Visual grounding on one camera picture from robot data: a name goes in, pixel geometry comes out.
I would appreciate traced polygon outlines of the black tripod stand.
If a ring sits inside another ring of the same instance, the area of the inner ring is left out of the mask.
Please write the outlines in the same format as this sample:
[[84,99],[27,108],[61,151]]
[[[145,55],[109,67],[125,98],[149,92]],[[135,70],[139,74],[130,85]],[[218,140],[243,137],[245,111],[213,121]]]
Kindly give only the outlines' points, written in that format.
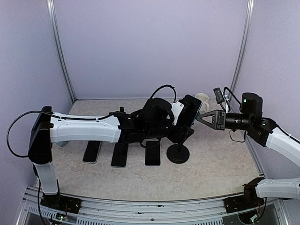
[[183,164],[188,161],[190,152],[184,145],[185,141],[173,144],[168,147],[166,155],[167,158],[175,164]]

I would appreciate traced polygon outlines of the blue phone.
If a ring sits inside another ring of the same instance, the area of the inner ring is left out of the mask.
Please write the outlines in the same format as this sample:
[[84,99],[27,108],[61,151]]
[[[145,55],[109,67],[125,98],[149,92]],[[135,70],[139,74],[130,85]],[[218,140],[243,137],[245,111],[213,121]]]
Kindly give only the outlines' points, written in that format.
[[179,117],[180,124],[191,127],[200,111],[202,101],[187,94],[180,103],[184,105]]

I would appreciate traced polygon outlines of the black phone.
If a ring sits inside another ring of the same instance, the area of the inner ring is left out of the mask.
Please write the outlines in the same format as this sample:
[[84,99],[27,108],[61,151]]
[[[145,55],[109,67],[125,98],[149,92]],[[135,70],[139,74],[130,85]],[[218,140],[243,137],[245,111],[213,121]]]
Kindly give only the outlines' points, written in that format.
[[116,143],[112,156],[112,167],[125,168],[127,163],[128,144]]
[[146,142],[145,165],[160,166],[160,142],[159,141]]

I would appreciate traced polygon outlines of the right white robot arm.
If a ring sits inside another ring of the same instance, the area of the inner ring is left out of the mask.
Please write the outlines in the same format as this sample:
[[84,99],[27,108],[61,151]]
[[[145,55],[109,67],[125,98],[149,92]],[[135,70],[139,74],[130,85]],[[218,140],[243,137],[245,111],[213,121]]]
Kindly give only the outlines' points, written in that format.
[[[242,94],[240,113],[214,110],[197,116],[197,121],[214,130],[244,130],[256,143],[276,151],[294,164],[300,164],[300,142],[274,120],[262,116],[263,99],[257,94]],[[243,195],[225,199],[227,210],[252,208],[267,197],[300,198],[300,179],[255,178],[244,185]]]

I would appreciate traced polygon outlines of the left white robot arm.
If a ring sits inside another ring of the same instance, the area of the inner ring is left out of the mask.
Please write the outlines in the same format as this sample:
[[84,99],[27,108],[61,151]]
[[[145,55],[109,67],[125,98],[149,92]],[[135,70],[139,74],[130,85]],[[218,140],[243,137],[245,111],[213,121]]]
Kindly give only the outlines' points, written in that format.
[[167,138],[172,142],[169,149],[183,154],[184,161],[189,151],[184,142],[194,133],[192,125],[202,102],[191,95],[169,103],[158,98],[149,98],[142,109],[126,113],[123,108],[106,116],[79,116],[53,112],[45,106],[31,130],[28,157],[33,163],[43,194],[53,207],[62,208],[66,199],[60,194],[55,176],[52,146],[69,141],[96,141],[114,143],[114,165],[121,167],[126,161],[128,145],[139,143],[145,148],[158,148]]

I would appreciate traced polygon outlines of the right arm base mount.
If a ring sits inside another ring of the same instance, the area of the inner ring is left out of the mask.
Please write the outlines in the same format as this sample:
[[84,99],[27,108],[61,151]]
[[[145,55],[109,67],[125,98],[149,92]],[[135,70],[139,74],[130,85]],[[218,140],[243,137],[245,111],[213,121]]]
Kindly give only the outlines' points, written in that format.
[[246,197],[245,195],[239,195],[225,198],[223,202],[226,213],[233,213],[262,206],[264,205],[265,200],[258,197]]

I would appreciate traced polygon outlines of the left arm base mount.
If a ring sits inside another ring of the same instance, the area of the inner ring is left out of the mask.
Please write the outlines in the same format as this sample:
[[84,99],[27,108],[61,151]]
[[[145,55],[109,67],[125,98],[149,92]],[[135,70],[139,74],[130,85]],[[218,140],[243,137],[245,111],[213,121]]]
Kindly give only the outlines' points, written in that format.
[[81,199],[65,195],[43,195],[41,205],[48,208],[67,213],[78,214],[81,206]]

